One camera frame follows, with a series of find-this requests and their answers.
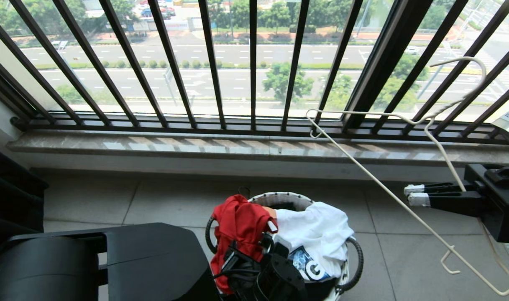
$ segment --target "laundry basket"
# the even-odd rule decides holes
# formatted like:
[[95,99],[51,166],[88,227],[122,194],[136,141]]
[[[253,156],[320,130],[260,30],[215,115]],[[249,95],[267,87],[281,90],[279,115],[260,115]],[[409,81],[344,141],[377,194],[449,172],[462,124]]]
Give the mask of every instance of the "laundry basket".
[[[314,203],[314,201],[310,198],[293,192],[266,192],[264,194],[254,196],[248,201],[261,206],[271,207],[273,209],[291,209],[296,211],[304,211],[308,206]],[[210,238],[210,229],[213,221],[213,217],[210,217],[206,225],[206,244],[210,251],[215,254],[217,252],[217,247],[212,244],[212,240]],[[358,257],[356,272],[353,278],[351,278],[349,273],[349,258],[344,261],[342,264],[342,276],[336,280],[335,286],[331,288],[324,301],[337,300],[345,291],[353,288],[360,280],[360,276],[362,276],[364,265],[362,248],[353,237],[348,238],[345,243],[352,244],[356,249]]]

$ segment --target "black cable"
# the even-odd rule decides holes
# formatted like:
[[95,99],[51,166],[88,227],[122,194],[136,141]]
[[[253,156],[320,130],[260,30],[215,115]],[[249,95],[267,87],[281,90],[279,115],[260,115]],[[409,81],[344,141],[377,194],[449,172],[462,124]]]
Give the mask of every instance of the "black cable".
[[226,270],[224,272],[221,272],[219,274],[214,275],[214,279],[218,278],[218,277],[221,277],[221,276],[224,276],[226,274],[237,274],[237,273],[254,273],[254,274],[258,274],[259,272],[260,272],[259,270],[252,270],[252,269],[229,269],[229,270]]

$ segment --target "clothes hanger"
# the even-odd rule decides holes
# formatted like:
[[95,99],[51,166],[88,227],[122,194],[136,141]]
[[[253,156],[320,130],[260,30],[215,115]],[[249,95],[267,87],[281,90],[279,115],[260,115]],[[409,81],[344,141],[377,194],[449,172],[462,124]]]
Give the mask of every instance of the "clothes hanger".
[[[318,114],[319,113],[324,113],[324,112],[329,112],[329,113],[339,113],[339,114],[357,114],[357,115],[380,115],[380,116],[394,116],[394,117],[397,117],[397,118],[400,118],[401,120],[411,124],[411,125],[417,125],[417,124],[420,124],[422,122],[424,122],[425,120],[429,119],[430,121],[428,122],[428,124],[424,127],[423,131],[425,132],[426,136],[434,143],[434,145],[436,145],[438,147],[438,150],[440,151],[440,153],[442,154],[442,156],[444,157],[444,160],[446,161],[446,164],[448,165],[448,168],[449,170],[451,171],[451,173],[453,174],[453,177],[455,177],[455,180],[457,181],[457,184],[459,185],[459,187],[461,188],[462,191],[466,191],[464,185],[463,185],[463,182],[461,181],[461,178],[459,177],[459,175],[457,175],[457,172],[455,171],[455,168],[453,167],[453,164],[451,163],[451,161],[449,160],[448,158],[448,155],[446,153],[446,151],[444,150],[444,147],[440,144],[440,142],[438,142],[438,140],[430,133],[429,131],[429,128],[430,126],[435,122],[435,118],[442,112],[444,112],[445,110],[453,107],[454,105],[457,105],[459,103],[461,103],[464,99],[466,99],[466,97],[468,97],[468,95],[471,95],[472,93],[474,93],[478,88],[481,87],[481,85],[484,83],[484,80],[485,80],[485,77],[487,76],[487,68],[485,67],[485,65],[483,64],[482,61],[480,61],[479,59],[476,59],[475,57],[469,57],[469,56],[463,56],[463,57],[458,57],[456,59],[450,59],[449,61],[442,61],[441,63],[438,63],[438,64],[434,64],[434,65],[431,65],[431,67],[435,67],[435,66],[438,66],[438,65],[444,65],[444,64],[448,64],[448,63],[453,63],[454,61],[474,61],[476,63],[478,63],[478,65],[480,66],[481,68],[481,79],[480,79],[480,82],[479,84],[470,92],[466,93],[463,97],[461,97],[461,99],[459,99],[458,101],[454,101],[452,103],[449,103],[448,105],[444,106],[443,108],[441,108],[440,110],[432,113],[432,114],[429,114],[429,115],[426,115],[426,116],[423,116],[423,118],[421,118],[420,120],[417,120],[417,121],[413,121],[413,120],[410,120],[409,118],[405,117],[405,116],[402,116],[400,114],[396,114],[396,113],[384,113],[384,112],[361,112],[361,111],[340,111],[340,112],[329,112],[329,111],[323,111],[323,110],[319,110],[319,109],[310,109],[306,112],[306,118],[312,123],[312,125],[317,129],[317,131],[319,131],[319,134],[317,135],[314,135],[313,133],[313,130],[310,131],[310,137],[312,137],[313,139],[317,139],[318,137],[320,137],[321,135],[324,135],[325,137],[327,137],[327,139],[329,139],[329,141],[331,141],[336,147],[338,147],[338,149],[340,149],[340,151],[342,151],[347,157],[349,157],[349,159],[355,163],[357,166],[359,166],[360,169],[362,169],[373,181],[375,181],[375,183],[377,183],[384,191],[386,191],[386,193],[388,193],[388,195],[390,195],[394,200],[396,200],[396,202],[398,202],[398,204],[400,204],[405,210],[407,210],[407,212],[409,212],[417,221],[419,221],[429,232],[431,232],[431,234],[433,234],[438,240],[440,240],[440,242],[442,242],[442,244],[444,244],[444,246],[448,249],[448,251],[445,253],[445,255],[442,257],[442,259],[440,259],[440,264],[442,265],[442,267],[444,267],[444,269],[451,275],[455,275],[455,274],[459,274],[460,273],[460,270],[450,270],[446,264],[445,264],[445,261],[446,259],[449,257],[449,255],[451,254],[454,254],[455,256],[457,256],[472,272],[474,272],[474,274],[476,274],[483,282],[485,282],[485,284],[487,284],[487,286],[489,286],[489,288],[491,290],[494,291],[494,293],[496,293],[497,295],[500,295],[500,296],[507,296],[509,295],[509,289],[507,289],[506,291],[500,291],[499,289],[497,289],[495,286],[493,286],[491,284],[490,281],[487,280],[487,278],[485,278],[478,270],[476,270],[476,268],[474,268],[468,261],[466,261],[466,259],[461,255],[459,254],[456,250],[455,250],[455,246],[454,245],[450,245],[448,244],[436,231],[434,231],[427,223],[425,223],[425,221],[423,221],[416,213],[414,213],[411,208],[409,208],[409,206],[407,206],[405,203],[403,203],[402,200],[400,200],[400,198],[398,198],[390,189],[388,189],[388,187],[386,187],[379,179],[377,179],[372,173],[370,173],[362,164],[360,164],[360,162],[358,162],[353,156],[351,156],[349,154],[349,152],[347,152],[345,149],[343,149],[338,143],[336,143],[336,141],[334,141],[334,139],[331,138],[331,136],[329,136],[327,134],[327,132],[325,132],[323,130],[323,128],[321,128],[319,125],[316,124],[316,122],[310,118],[308,115],[311,111],[315,111],[317,112]],[[505,271],[505,273],[509,276],[509,270],[505,267],[505,265],[503,264],[503,262],[501,261],[501,259],[499,258],[498,256],[498,253],[496,253],[496,250],[490,240],[490,237],[487,233],[487,230],[485,229],[482,221],[480,219],[478,219],[478,223],[480,224],[480,227],[482,228],[483,230],[483,234],[484,236],[487,238],[487,242],[489,243],[489,246],[493,252],[493,257],[495,259],[495,261],[497,262],[497,264],[503,269],[503,271]]]

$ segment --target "gray floor tile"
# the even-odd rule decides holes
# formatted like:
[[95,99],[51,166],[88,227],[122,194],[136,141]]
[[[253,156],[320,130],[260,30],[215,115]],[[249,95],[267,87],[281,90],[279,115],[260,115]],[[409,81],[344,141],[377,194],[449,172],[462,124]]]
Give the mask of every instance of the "gray floor tile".
[[100,229],[102,227],[118,227],[120,224],[96,224],[96,223],[78,223],[65,221],[48,221],[43,222],[44,232],[61,232],[74,230]]
[[[404,200],[402,186],[389,188]],[[422,224],[380,187],[372,187],[365,191],[377,233],[430,234]],[[439,234],[464,235],[482,232],[474,217],[432,208],[411,207],[411,209]]]
[[137,180],[104,177],[43,177],[50,187],[44,195],[44,218],[89,223],[121,224]]
[[205,227],[214,207],[236,194],[239,186],[220,181],[143,181],[125,222]]
[[349,225],[355,232],[374,233],[364,194],[351,186],[306,186],[290,184],[252,183],[251,196],[264,192],[290,191],[303,194],[317,202],[325,202],[348,215]]
[[[509,296],[496,295],[453,255],[446,265],[461,273],[448,274],[440,265],[446,248],[432,235],[378,235],[398,301],[509,300]],[[494,261],[483,236],[447,235],[444,238],[499,290],[507,289],[508,277]],[[505,249],[496,249],[509,268]]]
[[[344,293],[341,300],[393,301],[394,292],[392,291],[377,235],[358,233],[356,234],[356,240],[363,249],[364,270],[358,284]],[[349,247],[349,250],[350,274],[354,275],[356,270],[356,251],[352,246]]]

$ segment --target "wire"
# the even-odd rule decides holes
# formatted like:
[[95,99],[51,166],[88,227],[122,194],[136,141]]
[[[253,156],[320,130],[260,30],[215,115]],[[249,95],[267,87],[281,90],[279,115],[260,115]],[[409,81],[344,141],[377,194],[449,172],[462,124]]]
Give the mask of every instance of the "wire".
[[[384,113],[384,112],[361,112],[361,111],[343,111],[343,112],[334,112],[334,113],[343,113],[343,114],[358,114],[358,115],[380,115],[380,116],[394,116],[394,117],[397,117],[397,118],[400,118],[401,120],[404,120],[405,122],[411,124],[411,125],[417,125],[427,119],[430,119],[430,121],[428,122],[428,124],[425,126],[425,128],[423,129],[423,131],[425,132],[425,134],[427,135],[427,137],[438,147],[438,150],[440,151],[440,153],[442,154],[442,156],[444,157],[444,160],[446,161],[446,164],[448,165],[448,168],[449,170],[451,171],[451,173],[453,174],[453,177],[455,177],[455,180],[457,181],[457,184],[459,185],[459,187],[461,188],[462,191],[466,191],[459,175],[457,175],[457,172],[455,171],[455,168],[453,167],[453,164],[451,163],[451,161],[449,160],[448,158],[448,155],[444,149],[444,147],[440,144],[440,142],[438,142],[438,140],[430,133],[429,131],[429,128],[430,126],[434,123],[435,121],[435,118],[436,116],[438,116],[439,114],[441,114],[442,112],[444,112],[445,110],[453,107],[454,105],[458,104],[458,103],[461,103],[462,101],[464,101],[464,99],[466,99],[466,97],[468,97],[468,95],[474,93],[484,82],[485,80],[485,77],[487,76],[487,69],[486,67],[484,66],[484,64],[482,63],[482,61],[480,61],[479,59],[476,59],[475,57],[468,57],[468,56],[464,56],[464,57],[459,57],[459,58],[456,58],[456,59],[451,59],[449,61],[444,61],[442,63],[438,63],[438,64],[435,64],[435,65],[432,65],[432,66],[438,66],[438,65],[442,65],[442,64],[447,64],[447,63],[452,63],[454,61],[461,61],[461,60],[468,60],[468,61],[475,61],[476,63],[478,63],[478,65],[481,67],[481,80],[480,80],[480,83],[472,90],[472,91],[469,91],[468,93],[466,93],[461,99],[459,99],[458,101],[454,101],[446,106],[444,106],[443,108],[440,108],[440,110],[430,114],[430,115],[426,115],[424,116],[423,118],[421,118],[420,120],[417,120],[417,121],[413,121],[413,120],[409,120],[409,118],[406,118],[400,114],[396,114],[396,113]],[[451,255],[451,253],[453,253],[455,256],[457,256],[472,272],[474,272],[474,274],[476,274],[476,276],[478,276],[483,282],[485,282],[485,284],[487,284],[487,286],[489,286],[489,288],[491,290],[494,291],[494,293],[496,293],[497,295],[500,295],[500,296],[507,296],[509,295],[509,289],[507,289],[506,291],[499,291],[495,286],[493,286],[481,273],[479,273],[468,261],[466,261],[466,259],[464,259],[464,257],[462,255],[460,255],[457,251],[455,251],[455,246],[452,246],[450,244],[448,244],[437,232],[435,232],[427,223],[425,223],[425,221],[423,221],[416,213],[414,213],[411,208],[409,208],[409,206],[407,206],[405,203],[402,202],[402,200],[400,200],[400,198],[398,198],[390,189],[388,189],[388,187],[386,187],[379,179],[377,179],[372,173],[369,172],[369,170],[367,170],[362,164],[360,164],[360,162],[358,162],[353,156],[351,156],[349,154],[349,152],[347,152],[344,148],[342,148],[338,143],[336,143],[336,141],[334,141],[334,139],[332,139],[331,136],[329,136],[327,134],[327,132],[325,132],[312,118],[310,118],[308,116],[309,112],[310,111],[316,111],[318,113],[323,113],[323,111],[319,110],[319,109],[310,109],[306,112],[306,118],[313,124],[313,126],[315,126],[317,128],[317,130],[320,132],[318,135],[314,136],[313,135],[313,131],[310,131],[310,136],[313,138],[313,139],[316,139],[318,138],[319,136],[321,135],[324,135],[325,137],[327,137],[327,139],[329,139],[329,141],[331,141],[336,147],[338,147],[340,149],[340,151],[342,151],[347,157],[349,157],[349,159],[355,163],[357,166],[359,166],[359,168],[361,170],[363,170],[375,183],[377,183],[384,191],[386,191],[386,193],[388,193],[388,195],[390,195],[394,200],[396,200],[396,202],[398,202],[398,204],[400,204],[405,210],[407,210],[407,212],[409,212],[417,221],[419,221],[429,232],[431,232],[438,240],[440,240],[440,242],[442,242],[446,248],[448,248],[448,251],[447,253],[442,257],[442,259],[440,260],[440,263],[442,264],[442,266],[444,267],[444,269],[450,273],[450,274],[458,274],[460,273],[460,271],[451,271],[444,263],[444,261],[447,259],[447,257],[449,255]],[[494,256],[494,259],[496,260],[496,262],[498,263],[498,265],[503,269],[503,271],[505,271],[505,273],[509,276],[509,270],[505,267],[505,265],[503,264],[503,262],[501,261],[501,259],[499,258],[498,254],[496,253],[496,250],[492,244],[492,242],[490,241],[490,238],[488,237],[488,234],[487,234],[487,230],[485,229],[483,223],[480,221],[480,219],[478,219],[478,222],[480,223],[482,229],[483,229],[483,232],[484,232],[484,235],[485,237],[487,238],[487,241],[489,243],[489,246],[491,247],[491,250],[493,252],[493,256]]]

